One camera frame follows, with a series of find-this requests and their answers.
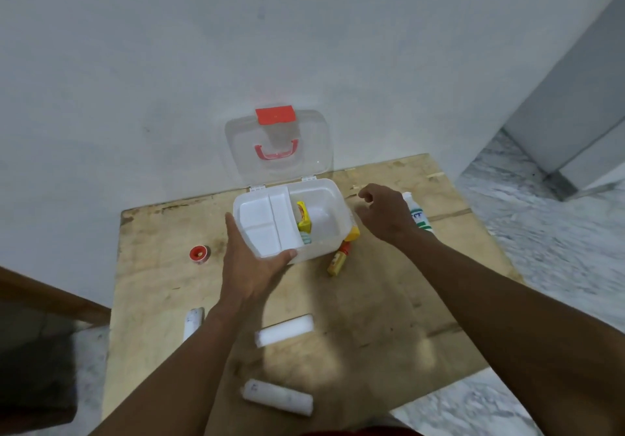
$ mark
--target clear plastic lid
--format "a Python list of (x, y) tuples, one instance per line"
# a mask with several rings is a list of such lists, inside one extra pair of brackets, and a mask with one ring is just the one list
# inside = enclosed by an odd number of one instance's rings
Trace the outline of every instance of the clear plastic lid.
[(256, 112), (225, 125), (242, 187), (291, 181), (331, 168), (330, 132), (318, 111), (277, 107)]

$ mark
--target person's right hand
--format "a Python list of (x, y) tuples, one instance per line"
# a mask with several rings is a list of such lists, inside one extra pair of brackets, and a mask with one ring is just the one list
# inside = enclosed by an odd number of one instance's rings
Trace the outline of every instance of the person's right hand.
[(358, 197), (371, 205), (359, 204), (354, 210), (379, 239), (397, 245), (406, 235), (419, 230), (400, 192), (371, 183), (360, 190)]

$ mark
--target floor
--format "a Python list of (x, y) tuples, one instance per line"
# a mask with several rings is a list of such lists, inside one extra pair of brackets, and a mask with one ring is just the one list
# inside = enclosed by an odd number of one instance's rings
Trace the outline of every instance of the floor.
[[(488, 144), (456, 185), (528, 284), (625, 331), (625, 185), (557, 201), (537, 166), (504, 133)], [(69, 425), (33, 435), (84, 436), (99, 421), (108, 329), (72, 337), (78, 413)], [(541, 434), (488, 369), (394, 410), (425, 436)]]

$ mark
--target red latch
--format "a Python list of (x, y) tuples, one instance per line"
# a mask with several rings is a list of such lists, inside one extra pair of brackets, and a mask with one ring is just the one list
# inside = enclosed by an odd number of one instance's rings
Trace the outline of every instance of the red latch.
[(258, 123), (262, 126), (273, 125), (275, 123), (289, 123), (295, 121), (295, 110), (292, 105), (284, 107), (257, 108), (256, 116)]

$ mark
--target cotton roll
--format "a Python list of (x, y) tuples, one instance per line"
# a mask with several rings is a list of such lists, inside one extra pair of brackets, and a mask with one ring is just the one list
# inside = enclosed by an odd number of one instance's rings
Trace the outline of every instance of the cotton roll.
[(295, 319), (280, 322), (273, 326), (256, 331), (254, 340), (257, 347), (264, 347), (314, 330), (313, 315), (307, 314)]
[(241, 389), (243, 399), (277, 408), (298, 415), (313, 414), (313, 397), (308, 393), (296, 392), (290, 388), (278, 387), (253, 378)]

